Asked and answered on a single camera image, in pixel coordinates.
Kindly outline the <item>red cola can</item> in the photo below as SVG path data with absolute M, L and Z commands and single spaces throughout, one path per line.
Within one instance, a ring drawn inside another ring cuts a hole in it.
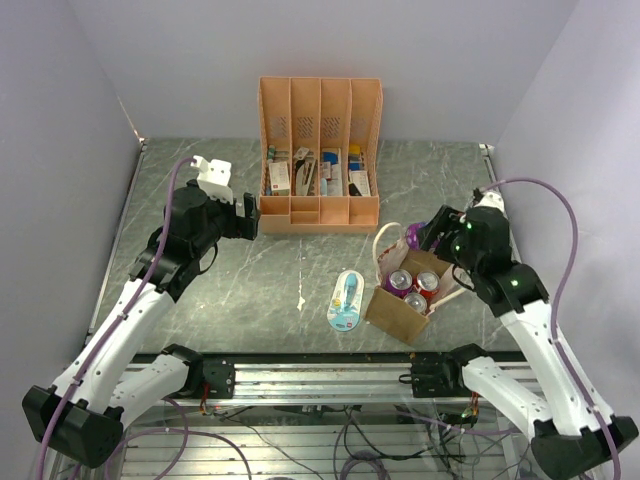
M 430 270 L 421 271 L 414 278 L 414 287 L 417 293 L 431 301 L 439 292 L 440 277 Z

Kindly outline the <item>brown canvas tote bag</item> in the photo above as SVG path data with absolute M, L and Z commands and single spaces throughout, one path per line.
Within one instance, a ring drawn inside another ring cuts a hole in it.
M 412 250 L 406 240 L 406 229 L 398 222 L 383 225 L 372 245 L 373 265 L 377 285 L 368 304 L 365 319 L 407 345 L 413 344 L 430 323 L 430 314 L 456 299 L 467 290 L 452 276 L 452 265 L 439 260 L 433 253 Z M 416 311 L 403 296 L 393 294 L 387 286 L 389 276 L 405 270 L 413 277 L 423 271 L 435 273 L 439 288 L 426 301 L 424 313 Z

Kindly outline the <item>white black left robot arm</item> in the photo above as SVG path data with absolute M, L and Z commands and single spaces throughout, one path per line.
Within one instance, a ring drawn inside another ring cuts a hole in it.
M 22 408 L 36 441 L 79 464 L 97 468 L 115 452 L 123 432 L 157 401 L 192 397 L 203 387 L 201 354 L 177 344 L 128 379 L 122 377 L 144 338 L 203 274 L 221 238 L 254 240 L 256 198 L 224 201 L 191 180 L 168 201 L 165 223 L 149 238 L 116 306 L 90 342 L 50 386 L 32 386 Z

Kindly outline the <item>purple soda can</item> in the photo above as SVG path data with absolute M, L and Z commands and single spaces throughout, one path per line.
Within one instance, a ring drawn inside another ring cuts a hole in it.
M 405 241 L 411 250 L 421 249 L 420 231 L 427 227 L 429 222 L 418 222 L 409 225 L 405 233 Z
M 391 271 L 385 278 L 384 290 L 403 299 L 413 289 L 413 276 L 405 269 Z

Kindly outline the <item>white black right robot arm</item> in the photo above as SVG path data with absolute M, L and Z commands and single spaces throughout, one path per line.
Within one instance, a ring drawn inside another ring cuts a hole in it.
M 616 461 L 638 428 L 632 418 L 614 414 L 579 365 L 539 276 L 513 257 L 502 208 L 476 205 L 461 212 L 442 206 L 431 221 L 411 225 L 407 240 L 410 248 L 469 276 L 473 292 L 518 344 L 542 393 L 512 379 L 476 345 L 451 352 L 453 364 L 440 373 L 442 387 L 488 400 L 526 435 L 551 479 L 572 479 Z

